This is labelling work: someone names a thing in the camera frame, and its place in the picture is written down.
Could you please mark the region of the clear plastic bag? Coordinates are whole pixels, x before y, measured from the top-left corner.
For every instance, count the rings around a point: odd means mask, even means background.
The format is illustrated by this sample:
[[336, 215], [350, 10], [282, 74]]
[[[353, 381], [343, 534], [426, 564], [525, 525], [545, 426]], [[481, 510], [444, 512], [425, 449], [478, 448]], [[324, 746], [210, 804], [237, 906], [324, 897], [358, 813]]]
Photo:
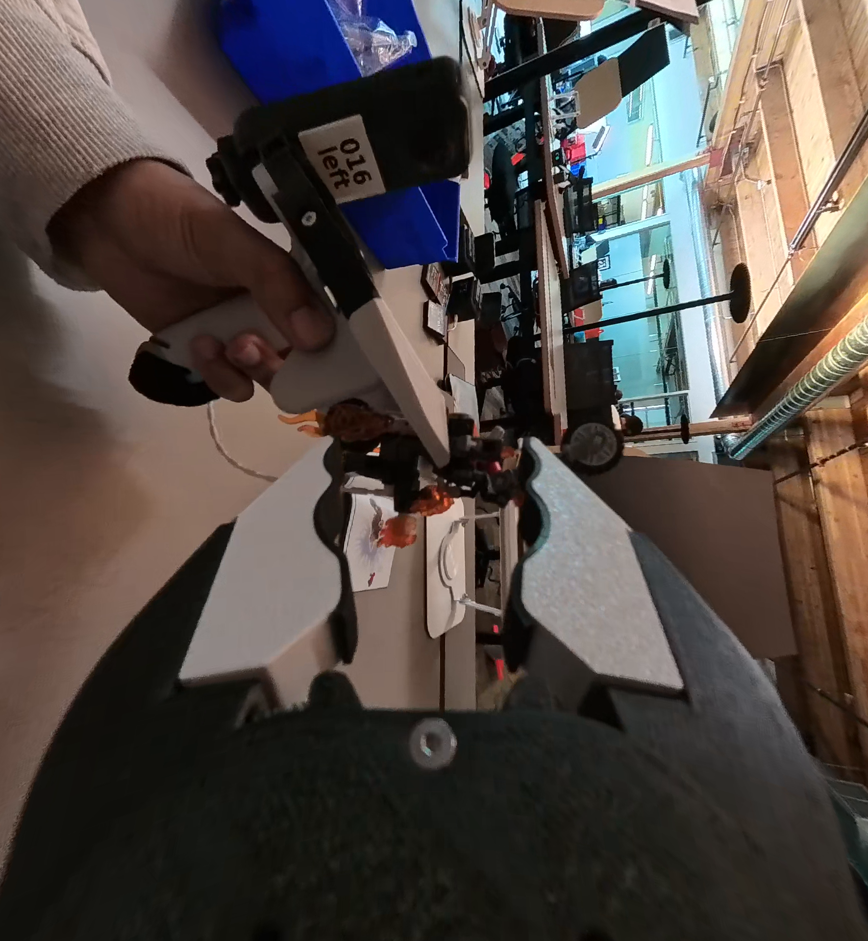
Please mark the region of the clear plastic bag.
[[397, 33], [364, 12], [361, 1], [328, 1], [361, 77], [370, 77], [410, 56], [418, 47], [415, 32]]

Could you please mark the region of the lego instruction booklet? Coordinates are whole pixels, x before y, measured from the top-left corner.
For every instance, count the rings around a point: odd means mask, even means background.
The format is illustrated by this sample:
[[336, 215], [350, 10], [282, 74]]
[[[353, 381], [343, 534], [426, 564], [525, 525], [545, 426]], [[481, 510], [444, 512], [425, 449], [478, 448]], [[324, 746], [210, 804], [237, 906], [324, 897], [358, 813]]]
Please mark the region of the lego instruction booklet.
[[345, 554], [355, 593], [385, 589], [389, 586], [394, 547], [379, 545], [385, 524], [396, 516], [393, 500], [379, 493], [355, 493], [345, 539]]

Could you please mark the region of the long black pole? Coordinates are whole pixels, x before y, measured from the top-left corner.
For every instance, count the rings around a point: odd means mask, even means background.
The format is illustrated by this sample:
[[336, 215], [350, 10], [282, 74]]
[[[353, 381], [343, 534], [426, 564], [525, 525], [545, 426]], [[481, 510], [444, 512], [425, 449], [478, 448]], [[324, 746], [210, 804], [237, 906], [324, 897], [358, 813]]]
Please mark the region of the long black pole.
[[636, 12], [609, 25], [592, 30], [586, 36], [536, 55], [488, 79], [485, 84], [484, 101], [493, 101], [502, 95], [520, 90], [535, 80], [550, 76], [593, 54], [605, 52], [621, 42], [631, 40], [656, 25], [671, 25], [682, 33], [688, 33], [691, 30], [691, 26], [678, 15], [639, 8]]

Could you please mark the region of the silver ventilation duct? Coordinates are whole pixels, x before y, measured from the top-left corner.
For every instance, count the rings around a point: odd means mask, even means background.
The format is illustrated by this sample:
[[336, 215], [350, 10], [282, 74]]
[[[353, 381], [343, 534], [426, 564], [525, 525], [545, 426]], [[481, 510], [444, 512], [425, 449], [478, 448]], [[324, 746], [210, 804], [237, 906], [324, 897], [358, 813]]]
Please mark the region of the silver ventilation duct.
[[740, 436], [725, 438], [724, 452], [742, 460], [782, 432], [834, 389], [868, 365], [868, 315], [831, 347], [776, 404]]

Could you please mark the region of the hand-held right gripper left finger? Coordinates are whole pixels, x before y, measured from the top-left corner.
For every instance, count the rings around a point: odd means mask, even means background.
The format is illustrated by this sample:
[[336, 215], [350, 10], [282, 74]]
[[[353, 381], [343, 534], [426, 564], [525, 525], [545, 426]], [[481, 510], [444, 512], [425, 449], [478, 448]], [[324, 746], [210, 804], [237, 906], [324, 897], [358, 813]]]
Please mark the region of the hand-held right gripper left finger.
[[343, 541], [342, 449], [310, 449], [237, 517], [179, 680], [257, 680], [279, 708], [353, 662], [358, 627]]

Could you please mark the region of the white metal stand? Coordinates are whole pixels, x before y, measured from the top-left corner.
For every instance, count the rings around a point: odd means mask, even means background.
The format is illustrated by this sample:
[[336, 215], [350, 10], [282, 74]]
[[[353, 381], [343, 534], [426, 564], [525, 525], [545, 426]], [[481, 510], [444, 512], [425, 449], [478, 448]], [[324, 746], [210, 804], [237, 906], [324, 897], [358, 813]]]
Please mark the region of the white metal stand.
[[[473, 537], [476, 523], [489, 521], [498, 523], [498, 606], [478, 602], [474, 580], [467, 576], [467, 562], [473, 560], [467, 540]], [[490, 615], [494, 624], [502, 624], [520, 560], [519, 522], [520, 510], [513, 503], [498, 511], [477, 513], [465, 510], [462, 500], [424, 519], [426, 629], [430, 638], [441, 638], [473, 612]]]

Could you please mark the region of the person's left forearm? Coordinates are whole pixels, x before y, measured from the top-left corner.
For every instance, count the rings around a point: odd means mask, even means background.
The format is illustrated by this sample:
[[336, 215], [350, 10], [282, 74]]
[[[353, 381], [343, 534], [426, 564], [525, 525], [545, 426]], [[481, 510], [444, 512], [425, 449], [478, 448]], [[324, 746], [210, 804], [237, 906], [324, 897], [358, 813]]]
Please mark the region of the person's left forearm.
[[0, 232], [63, 286], [97, 290], [49, 224], [88, 183], [146, 159], [188, 172], [113, 88], [79, 3], [0, 1]]

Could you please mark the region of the blue plastic bin white tag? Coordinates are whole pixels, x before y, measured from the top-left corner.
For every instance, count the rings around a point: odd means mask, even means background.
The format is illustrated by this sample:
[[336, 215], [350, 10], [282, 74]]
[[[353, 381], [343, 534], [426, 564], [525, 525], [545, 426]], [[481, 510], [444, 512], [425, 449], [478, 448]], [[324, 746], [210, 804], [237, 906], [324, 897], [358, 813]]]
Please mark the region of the blue plastic bin white tag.
[[[324, 1], [214, 3], [217, 45], [261, 103], [363, 77], [334, 10]], [[344, 207], [383, 268], [447, 261], [458, 247], [460, 186], [431, 182]]]

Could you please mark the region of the black pole round base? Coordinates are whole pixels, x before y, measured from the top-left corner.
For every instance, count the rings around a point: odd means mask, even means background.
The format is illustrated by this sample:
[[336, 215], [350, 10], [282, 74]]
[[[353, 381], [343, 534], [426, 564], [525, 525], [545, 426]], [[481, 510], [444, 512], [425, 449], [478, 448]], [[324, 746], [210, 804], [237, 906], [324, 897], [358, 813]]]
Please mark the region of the black pole round base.
[[658, 284], [663, 286], [663, 289], [668, 291], [672, 285], [672, 268], [670, 261], [665, 258], [662, 261], [662, 266], [657, 270], [655, 263], [659, 259], [656, 256], [653, 256], [650, 261], [649, 270], [646, 272], [645, 276], [641, 276], [631, 280], [620, 281], [616, 278], [608, 278], [599, 282], [599, 288], [602, 292], [615, 290], [618, 288], [625, 288], [633, 285], [642, 284], [645, 287], [645, 291], [648, 294], [652, 294]]
[[610, 318], [607, 317], [593, 324], [565, 327], [562, 330], [562, 335], [564, 337], [570, 337], [576, 334], [586, 333], [595, 328], [603, 330], [609, 326], [633, 323], [653, 317], [674, 314], [676, 312], [685, 312], [695, 308], [710, 307], [711, 305], [719, 303], [726, 303], [728, 305], [732, 321], [735, 323], [744, 323], [746, 321], [752, 303], [752, 281], [747, 265], [737, 264], [734, 267], [730, 275], [728, 290], [725, 293], [665, 305], [652, 310], [623, 314]]

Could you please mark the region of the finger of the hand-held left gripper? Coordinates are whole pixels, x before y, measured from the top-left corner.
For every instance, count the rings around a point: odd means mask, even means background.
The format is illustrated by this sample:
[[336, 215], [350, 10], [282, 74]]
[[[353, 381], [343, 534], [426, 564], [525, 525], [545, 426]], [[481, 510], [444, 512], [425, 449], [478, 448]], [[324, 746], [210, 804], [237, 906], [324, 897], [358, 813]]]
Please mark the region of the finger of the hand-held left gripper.
[[348, 318], [361, 352], [438, 469], [451, 460], [447, 402], [385, 301], [376, 297]]

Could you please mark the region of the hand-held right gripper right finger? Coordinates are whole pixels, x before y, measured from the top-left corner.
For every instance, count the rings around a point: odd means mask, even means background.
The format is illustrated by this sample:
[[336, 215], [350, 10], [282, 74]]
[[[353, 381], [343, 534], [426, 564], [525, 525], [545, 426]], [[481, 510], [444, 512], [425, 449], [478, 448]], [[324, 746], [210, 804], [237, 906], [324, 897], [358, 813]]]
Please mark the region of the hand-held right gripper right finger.
[[628, 525], [543, 443], [522, 443], [524, 553], [504, 609], [509, 667], [563, 707], [598, 689], [681, 697], [685, 684]]

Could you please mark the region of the person's left hand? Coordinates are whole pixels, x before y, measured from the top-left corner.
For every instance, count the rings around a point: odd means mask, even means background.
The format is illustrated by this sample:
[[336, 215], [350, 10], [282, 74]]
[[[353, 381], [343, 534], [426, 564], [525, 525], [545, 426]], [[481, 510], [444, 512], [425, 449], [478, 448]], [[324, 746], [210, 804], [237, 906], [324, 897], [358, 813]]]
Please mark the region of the person's left hand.
[[125, 162], [50, 207], [52, 254], [152, 334], [247, 294], [287, 347], [315, 352], [334, 336], [290, 254], [168, 164]]

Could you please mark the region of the lego motorcycle model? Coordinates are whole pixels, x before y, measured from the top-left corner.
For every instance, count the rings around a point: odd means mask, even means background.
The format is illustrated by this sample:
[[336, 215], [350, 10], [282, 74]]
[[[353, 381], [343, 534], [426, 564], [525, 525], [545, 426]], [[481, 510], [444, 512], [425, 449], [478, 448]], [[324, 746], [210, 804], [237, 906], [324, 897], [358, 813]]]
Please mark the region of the lego motorcycle model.
[[448, 414], [450, 456], [435, 468], [407, 421], [357, 399], [325, 410], [278, 413], [279, 420], [312, 439], [332, 439], [342, 448], [345, 471], [390, 489], [394, 515], [372, 523], [374, 547], [404, 548], [417, 540], [419, 521], [445, 514], [461, 498], [481, 498], [500, 508], [522, 506], [525, 485], [515, 466], [521, 446], [514, 433], [496, 427], [482, 437], [475, 419]]

